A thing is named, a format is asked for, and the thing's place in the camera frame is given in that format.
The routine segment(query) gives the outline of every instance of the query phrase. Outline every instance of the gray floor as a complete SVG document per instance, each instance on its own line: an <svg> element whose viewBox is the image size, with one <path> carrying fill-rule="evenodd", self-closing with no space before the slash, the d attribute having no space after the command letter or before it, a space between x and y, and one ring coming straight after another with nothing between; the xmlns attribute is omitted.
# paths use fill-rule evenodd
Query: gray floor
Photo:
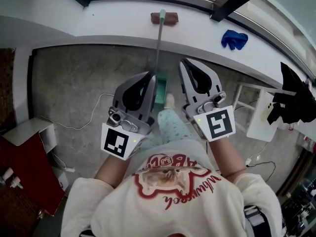
<svg viewBox="0 0 316 237"><path fill-rule="evenodd" d="M176 101L176 112L185 120L181 107L185 104L178 76L178 63L182 55L162 52L160 55L159 73L167 76L167 91ZM33 107L35 116L43 115L66 126L82 127L91 117L91 112L101 93L114 93L116 87L134 74L146 71L153 66L153 50L101 45L79 45L52 47L38 50L33 67ZM231 105L237 90L237 82L244 81L263 84L253 78L233 70L206 63L219 76L223 89L227 93L224 105ZM256 100L255 91L241 95L245 103ZM93 177L107 154L100 150L101 124L108 118L108 109L112 97L103 96L93 115L90 125L76 131L55 125L58 146L54 153L75 173L67 173L70 183L77 177ZM246 122L248 112L245 108L235 112L238 122ZM268 143L261 153L263 161L274 161L276 170L268 184L277 191L294 166L301 148L296 146L298 132L277 130L272 142ZM246 159L259 152L264 141L247 138L237 129L230 136L231 142L241 156ZM210 149L210 159L217 167ZM273 171L273 164L262 164L248 171L261 174L266 180Z"/></svg>

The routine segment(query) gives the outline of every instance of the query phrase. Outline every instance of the white shelf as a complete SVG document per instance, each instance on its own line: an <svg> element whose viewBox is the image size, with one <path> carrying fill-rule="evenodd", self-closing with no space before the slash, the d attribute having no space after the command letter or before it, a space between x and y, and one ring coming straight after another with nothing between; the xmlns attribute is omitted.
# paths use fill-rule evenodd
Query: white shelf
<svg viewBox="0 0 316 237"><path fill-rule="evenodd" d="M13 145L20 146L37 132L43 141L46 153L56 147L54 124L39 118L33 118L18 125L4 134L3 137Z"/></svg>

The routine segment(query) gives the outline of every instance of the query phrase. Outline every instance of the white stool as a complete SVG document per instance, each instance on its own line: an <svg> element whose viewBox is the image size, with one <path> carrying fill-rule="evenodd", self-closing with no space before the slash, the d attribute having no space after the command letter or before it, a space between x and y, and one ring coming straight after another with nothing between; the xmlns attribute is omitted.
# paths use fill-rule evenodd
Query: white stool
<svg viewBox="0 0 316 237"><path fill-rule="evenodd" d="M239 101L240 93L243 87L249 87L249 88L260 90L259 98L255 107ZM273 97L274 97L269 92L283 93L283 94L288 94L288 95L296 94L296 92L282 90L282 89L267 88L267 87L262 87L262 86L249 84L249 83L239 83L237 95L233 104L233 109L235 111L236 105L238 104L248 109L251 109L253 113L252 113L252 117L251 117L248 127L243 127L237 122L235 122L235 124L236 124L236 127L238 127L240 130L245 132L246 136L249 138L270 142L272 141L277 131L277 127L279 126L280 122L282 122L281 117L279 117L278 120L273 122L271 125L267 121L268 116L266 114L270 113L269 108L272 108Z"/></svg>

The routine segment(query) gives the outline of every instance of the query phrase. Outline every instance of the cartoon print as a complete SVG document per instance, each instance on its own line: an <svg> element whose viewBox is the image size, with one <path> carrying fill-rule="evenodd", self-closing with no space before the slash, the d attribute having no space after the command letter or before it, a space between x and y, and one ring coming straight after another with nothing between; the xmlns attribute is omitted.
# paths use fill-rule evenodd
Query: cartoon print
<svg viewBox="0 0 316 237"><path fill-rule="evenodd" d="M189 198L194 190L194 179L206 177L211 172L186 155L158 154L150 157L147 167L133 176L138 194L143 198L154 198L157 194Z"/></svg>

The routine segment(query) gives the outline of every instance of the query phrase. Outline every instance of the white cable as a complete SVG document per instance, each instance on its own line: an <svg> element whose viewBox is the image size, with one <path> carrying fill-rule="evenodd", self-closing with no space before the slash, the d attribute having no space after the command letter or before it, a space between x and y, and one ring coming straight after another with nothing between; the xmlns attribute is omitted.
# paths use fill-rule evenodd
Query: white cable
<svg viewBox="0 0 316 237"><path fill-rule="evenodd" d="M53 155L53 158L54 158L55 162L56 162L59 166L61 166L63 169L66 169L66 168L67 168L67 165L65 164L65 162L64 162L63 160L61 160L61 159L60 159L56 154L54 154L53 152L51 152L51 154ZM60 165L59 162L56 161L56 158L55 158L55 157L57 157L57 159L59 159L59 160L64 164L64 166Z"/></svg>
<svg viewBox="0 0 316 237"><path fill-rule="evenodd" d="M43 140L41 139L40 136L39 136L39 138L40 138L40 141L41 141L41 143L43 144L43 148L44 148L44 150L45 150L44 142L43 142ZM51 152L51 154L53 155L53 159L55 160L55 162L56 162L60 167L62 167L63 169L67 169L67 166L66 166L66 164L65 164L65 162L64 162L63 160L61 160L61 159L60 159L56 154L54 154L53 152ZM57 158L64 164L64 166L60 165L59 162L56 161L56 158L55 158L55 157L57 157Z"/></svg>
<svg viewBox="0 0 316 237"><path fill-rule="evenodd" d="M257 101L258 101L258 100L253 101L253 102L251 102L249 105L252 105L253 103L255 103L255 102L257 102ZM237 110L239 110L239 109L241 109L241 108L246 108L246 106L238 107L237 109L234 109L234 112L237 111Z"/></svg>
<svg viewBox="0 0 316 237"><path fill-rule="evenodd" d="M72 126L66 126L66 125L63 125L63 124L60 123L60 122L55 122L55 121L51 120L50 118L46 118L46 117L44 117L44 116L42 116L42 115L40 115L40 116L41 116L42 118L44 118L44 119L48 119L49 121L51 121L51 122L54 123L54 124L59 124L59 125L65 127L65 128L71 128L71 129L73 129L73 130L79 131L79 130L83 129L84 127L86 127L87 125L89 125L89 124L91 123L94 110L95 110L95 108L97 108L97 106L98 106L98 104L99 104L99 101L100 101L100 98L101 98L103 95L107 95L107 96L112 96L112 97L114 97L113 94L110 94L110 93L102 93L102 94L99 96L99 99L98 99L97 104L94 106L94 108L93 108L93 110L92 110L92 114L91 114L91 119L90 119L90 121L89 121L87 124L85 124L83 127L81 127L81 128L75 128L75 127L72 127Z"/></svg>
<svg viewBox="0 0 316 237"><path fill-rule="evenodd" d="M256 154L251 155L250 157L248 157L249 159L251 159L253 156L259 155L267 146L268 143L265 144L265 146Z"/></svg>

